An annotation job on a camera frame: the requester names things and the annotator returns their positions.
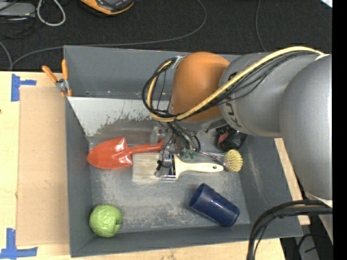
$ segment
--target paintbrush bristles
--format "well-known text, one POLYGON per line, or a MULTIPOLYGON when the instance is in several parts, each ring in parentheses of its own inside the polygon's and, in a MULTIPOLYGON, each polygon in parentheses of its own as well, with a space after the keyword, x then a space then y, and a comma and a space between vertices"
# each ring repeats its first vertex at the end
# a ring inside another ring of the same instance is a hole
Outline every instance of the paintbrush bristles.
POLYGON ((242 168, 243 160, 240 152, 231 149, 224 155, 224 167, 229 172, 237 172, 242 168))
POLYGON ((132 154, 132 180, 134 182, 146 182, 158 180, 155 171, 158 166, 160 153, 144 152, 132 154))

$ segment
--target orange shovel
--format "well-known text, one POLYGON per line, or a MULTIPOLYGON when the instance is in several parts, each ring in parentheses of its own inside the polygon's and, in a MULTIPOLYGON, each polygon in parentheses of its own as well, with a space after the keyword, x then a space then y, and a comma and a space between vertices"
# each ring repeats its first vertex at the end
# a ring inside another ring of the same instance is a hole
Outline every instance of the orange shovel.
POLYGON ((125 138, 104 141, 95 146, 89 153, 88 162, 98 168, 118 168, 132 165, 131 154, 161 151, 164 140, 156 145, 143 144, 128 147, 125 138))

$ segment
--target shovel blade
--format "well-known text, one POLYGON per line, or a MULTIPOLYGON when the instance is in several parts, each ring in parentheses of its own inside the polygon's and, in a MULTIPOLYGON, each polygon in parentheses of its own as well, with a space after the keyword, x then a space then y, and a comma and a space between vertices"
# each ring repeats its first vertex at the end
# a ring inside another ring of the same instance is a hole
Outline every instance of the shovel blade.
POLYGON ((127 148, 128 145, 124 137, 104 141, 88 153, 87 161, 98 168, 131 166, 132 160, 131 156, 126 153, 127 148))

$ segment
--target blue cup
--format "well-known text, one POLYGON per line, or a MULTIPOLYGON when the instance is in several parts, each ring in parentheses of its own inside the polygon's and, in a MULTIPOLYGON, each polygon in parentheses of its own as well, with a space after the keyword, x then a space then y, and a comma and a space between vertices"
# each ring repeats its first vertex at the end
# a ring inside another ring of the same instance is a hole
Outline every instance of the blue cup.
POLYGON ((205 183, 197 188, 189 207, 222 226, 234 225, 240 214, 239 208, 205 183))

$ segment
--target yellow cable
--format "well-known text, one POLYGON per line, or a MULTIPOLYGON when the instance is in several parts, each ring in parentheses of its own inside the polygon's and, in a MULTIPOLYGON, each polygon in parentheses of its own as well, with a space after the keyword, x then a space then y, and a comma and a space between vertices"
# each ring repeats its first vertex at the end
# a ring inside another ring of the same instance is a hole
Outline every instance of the yellow cable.
MULTIPOLYGON (((267 56, 265 56, 264 58, 261 58, 260 60, 258 60, 257 62, 253 63, 251 66, 249 66, 248 68, 244 69, 243 71, 241 71, 240 73, 236 74, 233 78, 231 78, 228 82, 226 82, 222 87, 220 87, 218 90, 216 90, 214 93, 212 93, 209 97, 207 97, 205 100, 203 100, 202 102, 200 102, 198 105, 196 105, 195 107, 193 107, 192 109, 184 112, 183 114, 178 115, 176 118, 162 118, 160 116, 157 116, 153 113, 150 113, 151 116, 158 121, 161 122, 173 122, 176 120, 182 120, 185 119, 187 117, 189 117, 190 115, 196 113, 198 110, 200 110, 202 107, 204 107, 206 104, 208 104, 210 101, 212 101, 213 99, 215 99, 216 97, 218 97, 221 93, 223 93, 227 88, 231 87, 234 83, 236 83, 239 79, 243 78, 245 75, 247 75, 248 73, 250 73, 251 71, 253 71, 254 69, 256 69, 257 67, 261 66, 262 64, 282 55, 285 53, 290 53, 290 52, 294 52, 294 51, 311 51, 314 53, 317 53, 319 55, 325 55, 325 53, 320 52, 318 50, 314 50, 311 48, 307 48, 307 47, 289 47, 289 48, 285 48, 279 51, 275 51, 267 56)), ((151 101, 151 93, 153 90, 153 87, 155 85, 155 82, 157 81, 157 77, 155 77, 150 85, 149 88, 149 92, 148 92, 148 96, 147 96, 147 104, 150 104, 151 101)))

